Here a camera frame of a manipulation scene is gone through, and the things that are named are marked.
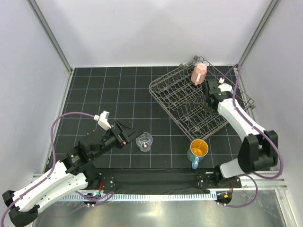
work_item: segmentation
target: clear plastic cup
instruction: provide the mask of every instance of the clear plastic cup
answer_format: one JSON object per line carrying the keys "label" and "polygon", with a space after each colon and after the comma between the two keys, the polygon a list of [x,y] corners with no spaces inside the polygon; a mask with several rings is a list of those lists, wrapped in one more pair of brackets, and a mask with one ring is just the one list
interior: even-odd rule
{"label": "clear plastic cup", "polygon": [[141,136],[136,138],[136,144],[138,145],[140,151],[150,151],[152,145],[152,135],[147,132],[144,132]]}

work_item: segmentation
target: white wall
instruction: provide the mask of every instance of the white wall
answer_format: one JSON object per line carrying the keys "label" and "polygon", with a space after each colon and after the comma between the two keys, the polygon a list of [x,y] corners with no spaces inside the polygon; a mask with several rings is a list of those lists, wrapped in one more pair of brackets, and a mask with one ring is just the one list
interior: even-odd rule
{"label": "white wall", "polygon": [[[41,173],[68,72],[27,1],[1,1],[0,21],[2,195],[29,184],[33,173]],[[1,201],[1,216],[4,209]],[[13,226],[6,220],[6,227]]]}
{"label": "white wall", "polygon": [[281,1],[243,65],[255,115],[279,136],[285,177],[302,215],[303,1]]}
{"label": "white wall", "polygon": [[73,67],[238,62],[270,0],[37,0]]}

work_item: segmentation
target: pink cup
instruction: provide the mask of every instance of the pink cup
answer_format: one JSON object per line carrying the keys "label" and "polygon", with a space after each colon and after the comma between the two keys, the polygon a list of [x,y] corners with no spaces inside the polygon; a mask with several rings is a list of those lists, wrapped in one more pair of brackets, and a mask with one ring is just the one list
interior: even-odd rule
{"label": "pink cup", "polygon": [[191,76],[191,81],[197,86],[202,84],[206,76],[207,66],[203,63],[197,64]]}

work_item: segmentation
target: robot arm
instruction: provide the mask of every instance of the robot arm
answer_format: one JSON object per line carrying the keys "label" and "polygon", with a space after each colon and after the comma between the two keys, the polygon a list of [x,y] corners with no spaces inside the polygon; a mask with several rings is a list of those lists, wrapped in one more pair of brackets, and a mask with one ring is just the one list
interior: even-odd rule
{"label": "robot arm", "polygon": [[[109,112],[104,111],[94,120],[103,131],[96,130],[83,137],[77,146],[56,162],[54,171],[42,184],[28,192],[10,209],[9,217],[16,227],[24,227],[33,222],[39,213],[60,198],[77,190],[85,189],[99,182],[99,174],[94,171],[92,161],[113,147],[123,148],[143,132],[128,128],[119,121],[112,127],[108,122]],[[30,185],[19,191],[6,191],[2,197],[7,206],[20,197],[27,189],[37,185],[48,176],[50,170]]]}
{"label": "robot arm", "polygon": [[[238,158],[215,167],[217,180],[276,166],[278,157],[274,149],[236,111],[232,101],[232,87],[225,83],[218,85],[216,79],[212,79],[203,84],[203,91],[206,97],[205,109],[222,115],[242,140]],[[237,100],[235,103],[241,113],[277,146],[277,134],[274,131],[266,131],[247,115]]]}

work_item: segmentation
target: wire dish rack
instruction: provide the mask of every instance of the wire dish rack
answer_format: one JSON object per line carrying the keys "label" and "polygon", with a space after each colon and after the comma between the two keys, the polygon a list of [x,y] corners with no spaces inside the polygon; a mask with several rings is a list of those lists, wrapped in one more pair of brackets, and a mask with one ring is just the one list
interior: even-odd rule
{"label": "wire dish rack", "polygon": [[[205,58],[195,56],[192,61],[181,64],[177,69],[157,78],[149,85],[151,95],[190,140],[204,140],[228,123],[219,114],[204,111],[205,96],[202,84],[195,86],[190,80],[195,66],[199,63],[207,65],[205,79],[216,78],[219,81],[223,76],[223,73]],[[225,83],[233,87],[235,82],[235,76],[225,78]],[[254,101],[239,88],[236,99],[245,111],[254,108]]]}

